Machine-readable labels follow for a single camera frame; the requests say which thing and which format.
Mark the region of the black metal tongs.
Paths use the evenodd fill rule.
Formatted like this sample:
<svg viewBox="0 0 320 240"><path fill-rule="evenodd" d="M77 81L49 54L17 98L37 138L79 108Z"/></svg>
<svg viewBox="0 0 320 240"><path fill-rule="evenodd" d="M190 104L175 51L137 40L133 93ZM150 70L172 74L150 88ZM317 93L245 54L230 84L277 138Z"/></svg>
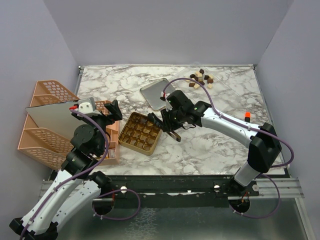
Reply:
<svg viewBox="0 0 320 240"><path fill-rule="evenodd" d="M163 130L163 127L164 127L163 121L160 118L158 118L153 112L148 113L147 119L151 121L153 124L155 124L158 128Z"/></svg>

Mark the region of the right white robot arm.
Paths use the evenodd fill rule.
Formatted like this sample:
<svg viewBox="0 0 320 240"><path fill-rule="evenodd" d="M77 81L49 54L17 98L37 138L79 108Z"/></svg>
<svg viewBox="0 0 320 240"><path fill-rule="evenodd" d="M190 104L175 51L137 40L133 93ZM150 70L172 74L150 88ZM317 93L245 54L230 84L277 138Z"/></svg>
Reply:
<svg viewBox="0 0 320 240"><path fill-rule="evenodd" d="M233 175L229 189L240 196L247 191L248 185L258 177L267 173L282 150L274 127L264 123L261 127L232 117L236 123L230 122L214 112L210 104L198 101L196 104L176 104L171 109L161 110L162 130L170 133L188 123L218 131L248 148L245 164Z"/></svg>

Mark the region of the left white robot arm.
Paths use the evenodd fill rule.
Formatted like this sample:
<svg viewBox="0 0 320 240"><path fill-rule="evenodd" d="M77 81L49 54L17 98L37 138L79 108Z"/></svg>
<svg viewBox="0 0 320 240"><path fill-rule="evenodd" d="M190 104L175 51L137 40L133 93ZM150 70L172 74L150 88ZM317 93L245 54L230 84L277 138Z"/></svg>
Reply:
<svg viewBox="0 0 320 240"><path fill-rule="evenodd" d="M116 99L103 107L108 114L97 110L90 97L78 100L69 108L70 114L83 124L74 130L70 140L73 148L49 189L25 216L9 224L21 240L55 240L68 217L83 204L110 193L108 177L92 171L109 155L110 137L106 127L122 120L123 115Z"/></svg>

